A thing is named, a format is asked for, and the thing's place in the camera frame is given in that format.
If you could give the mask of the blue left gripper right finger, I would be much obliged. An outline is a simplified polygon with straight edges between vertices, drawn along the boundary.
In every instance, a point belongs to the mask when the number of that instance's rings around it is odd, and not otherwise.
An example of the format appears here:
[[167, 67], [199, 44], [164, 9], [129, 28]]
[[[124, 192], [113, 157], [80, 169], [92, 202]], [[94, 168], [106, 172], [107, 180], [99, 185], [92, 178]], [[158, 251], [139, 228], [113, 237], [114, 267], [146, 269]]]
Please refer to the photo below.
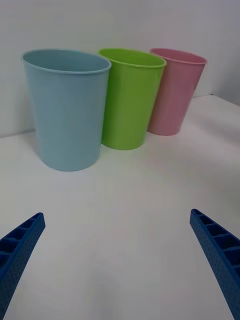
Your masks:
[[197, 209], [189, 223], [235, 320], [240, 319], [240, 240]]

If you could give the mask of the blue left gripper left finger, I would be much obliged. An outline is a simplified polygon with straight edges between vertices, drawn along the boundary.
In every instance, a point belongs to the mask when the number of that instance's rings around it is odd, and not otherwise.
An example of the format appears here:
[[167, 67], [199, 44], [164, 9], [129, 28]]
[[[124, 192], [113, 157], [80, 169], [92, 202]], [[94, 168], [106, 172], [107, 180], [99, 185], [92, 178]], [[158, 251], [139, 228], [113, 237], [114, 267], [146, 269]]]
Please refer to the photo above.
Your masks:
[[0, 240], [0, 319], [7, 312], [30, 256], [46, 227], [41, 212]]

